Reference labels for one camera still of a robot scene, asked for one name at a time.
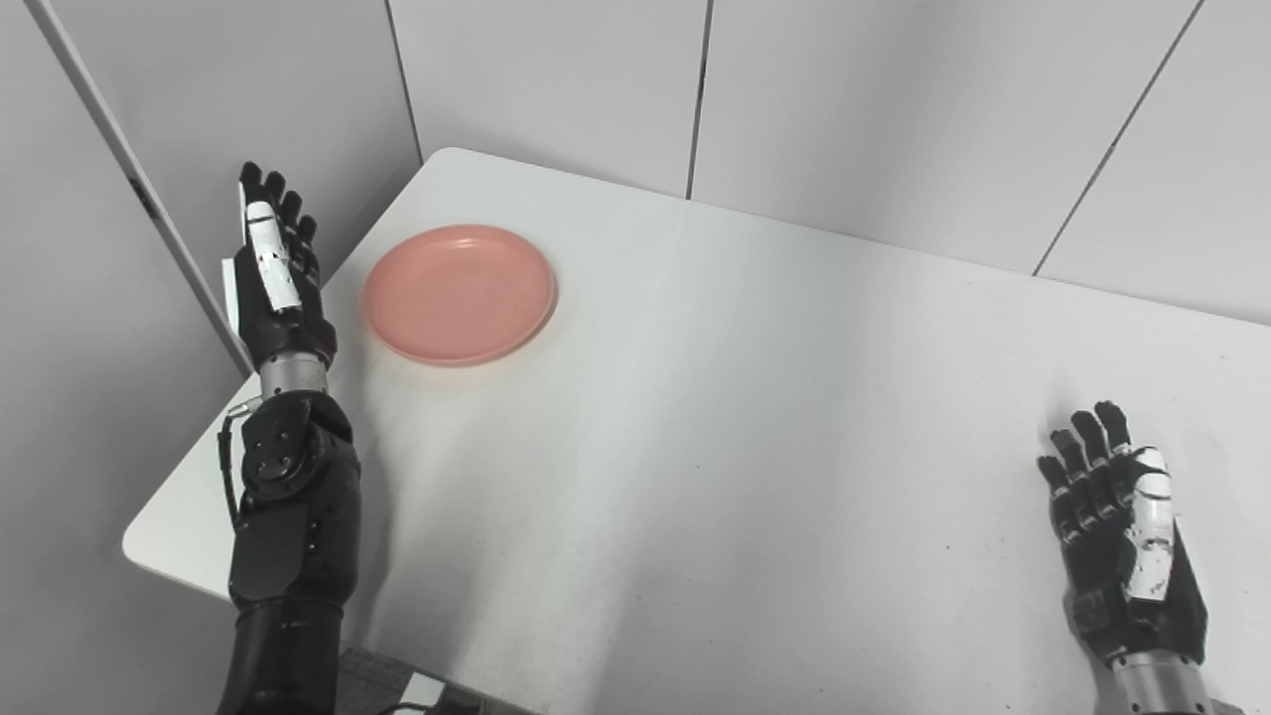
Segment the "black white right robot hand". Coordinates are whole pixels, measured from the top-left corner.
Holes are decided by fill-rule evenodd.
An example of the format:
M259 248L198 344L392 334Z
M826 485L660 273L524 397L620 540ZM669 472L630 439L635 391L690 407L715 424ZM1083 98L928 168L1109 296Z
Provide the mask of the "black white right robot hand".
M1060 544L1068 621L1098 660L1115 665L1163 650L1200 664L1207 632L1193 564L1177 525L1163 453L1134 444L1112 401L1071 413L1037 458Z

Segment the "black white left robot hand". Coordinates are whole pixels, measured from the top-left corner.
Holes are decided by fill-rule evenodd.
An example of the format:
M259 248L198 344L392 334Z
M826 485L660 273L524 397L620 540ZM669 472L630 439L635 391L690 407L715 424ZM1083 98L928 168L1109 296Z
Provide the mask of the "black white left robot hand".
M280 171L241 164L236 177L241 245L222 259L228 320L259 370L283 353L336 359L336 326L324 316L318 224Z

